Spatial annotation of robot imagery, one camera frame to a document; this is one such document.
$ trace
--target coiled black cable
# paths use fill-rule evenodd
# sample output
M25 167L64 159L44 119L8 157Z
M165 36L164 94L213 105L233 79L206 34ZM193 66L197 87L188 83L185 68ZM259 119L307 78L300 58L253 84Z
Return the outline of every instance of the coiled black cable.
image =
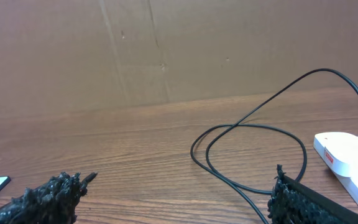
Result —
M210 174L213 174L215 177L219 178L220 180L222 180L223 182L227 183L227 185L229 185L230 187L232 187L237 193L239 193L241 195L241 197L243 197L248 203L249 205L255 210L255 212L258 214L258 216L260 217L260 219L263 221L263 223L268 223L268 221L266 220L266 218L262 215L262 213L260 212L260 210L256 207L256 205L252 202L252 200L246 195L244 194L240 189L244 189L253 193L257 193L257 194L265 194L265 195L270 195L272 193L272 191L269 190L258 190L258 189L253 189L250 187L247 187L245 185L239 184L233 180L228 179L227 177L223 176L220 172L218 172L214 166L212 165L211 161L209 160L209 151L211 150L212 145L222 136L224 136L226 133L228 133L229 131L233 130L236 127L253 127L253 128L265 128L265 129L271 129L274 131L278 131L280 133L286 134L288 136L290 136L291 138L293 138L294 140L296 140L299 145L302 148L303 151L303 164L302 164L302 168L301 171L298 174L298 177L296 177L296 181L300 181L303 177L303 174L305 173L306 170L306 164L307 164L307 154L306 154L306 148L305 145L302 143L302 141L297 138L295 135L293 135L292 133L289 133L288 131L284 131L282 129L279 128L275 128L272 126L267 126L267 125L262 125L262 124L241 124L241 122L243 122L243 120L245 120L246 118L248 118L252 113L254 113L255 111L257 111L259 108L263 107L263 105L265 105L266 103L268 103L270 100L274 99L276 96L278 96L279 94L281 94L282 92L284 92L285 90L287 90L288 88L290 88L292 85L294 85L296 82L300 81L301 79L303 79L304 77L307 77L308 75L311 75L313 73L316 72L331 72L334 73L335 75L341 77L343 80L345 80L352 88L353 90L357 93L358 95L358 87L357 85L350 80L349 78L347 78L345 75L343 75L342 73L330 69L330 68L320 68L320 69L316 69L313 71L310 71L304 75L302 75L301 77L297 78L295 81L291 82L289 85L287 85L285 88L283 88L282 90L280 90L279 92L277 92L276 94L274 94L272 97L270 97L268 100L266 100L265 102L263 102L261 105L257 106L255 109L253 109L251 112L249 112L247 115L245 115L243 118L241 118L239 121L237 121L235 124L220 124L217 125L215 127L212 127L210 129L208 129L207 131L205 131L202 135L200 135L195 141L194 143L191 145L191 149L190 149L190 156L191 158L194 160L194 162L196 164L198 164L200 167L202 167L204 170L208 171ZM206 162L209 165L209 168L204 166L200 161L198 161L196 159L196 157L194 156L194 148L196 146L196 144L198 143L198 141L200 141L200 139L202 139L204 136L206 136L208 133L210 133L211 131L218 129L218 128L223 128L223 127L229 127L227 128L225 131L223 131L221 134L219 134L218 136L216 136L209 144L208 147L206 148L206 152L205 152L205 156L206 156Z

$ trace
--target wood grain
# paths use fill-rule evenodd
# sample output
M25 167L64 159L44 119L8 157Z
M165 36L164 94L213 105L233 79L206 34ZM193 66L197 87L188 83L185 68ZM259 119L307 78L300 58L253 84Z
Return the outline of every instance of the wood grain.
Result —
M191 143L206 129L233 123L270 94L170 103L119 111L0 120L0 175L12 182L0 206L61 171L98 171L76 212L78 223L260 223L229 186L190 158ZM301 183L358 213L358 206L313 149L325 131L358 135L358 98L350 88L289 91L256 112L250 123L286 129L308 150ZM217 130L205 138L196 155ZM276 164L295 178L302 162L296 142L273 131L237 128L211 150L224 175L269 190ZM266 195L246 193L267 214Z

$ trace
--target wooden tabletop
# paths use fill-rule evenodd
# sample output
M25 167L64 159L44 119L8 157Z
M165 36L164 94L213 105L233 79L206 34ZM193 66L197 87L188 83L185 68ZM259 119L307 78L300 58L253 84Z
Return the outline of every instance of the wooden tabletop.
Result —
M233 123L271 94L0 120L0 176L12 178L0 206L61 171L99 172L76 208L78 223L260 223L248 203L190 158L205 130ZM308 151L301 183L357 212L358 206L313 149L316 133L358 135L358 97L350 87L289 91L253 114L298 136ZM204 139L196 156L222 129ZM297 143L283 134L236 128L211 149L224 175L271 190L276 165L295 178L302 163ZM246 192L267 215L268 195Z

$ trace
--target black jagged object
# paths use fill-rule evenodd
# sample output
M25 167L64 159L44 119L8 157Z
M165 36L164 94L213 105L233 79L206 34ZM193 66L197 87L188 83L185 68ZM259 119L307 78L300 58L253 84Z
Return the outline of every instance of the black jagged object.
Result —
M281 165L277 172L267 204L273 224L358 223L358 214L287 177Z
M0 224L74 223L75 207L96 175L93 172L80 182L80 173L70 176L62 172L34 190L26 189L23 196L0 208Z

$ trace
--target white power strip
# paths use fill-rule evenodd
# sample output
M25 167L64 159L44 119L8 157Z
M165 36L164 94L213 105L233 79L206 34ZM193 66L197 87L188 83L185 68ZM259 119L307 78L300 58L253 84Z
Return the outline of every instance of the white power strip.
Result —
M358 204L358 137L349 133L320 133L314 148Z

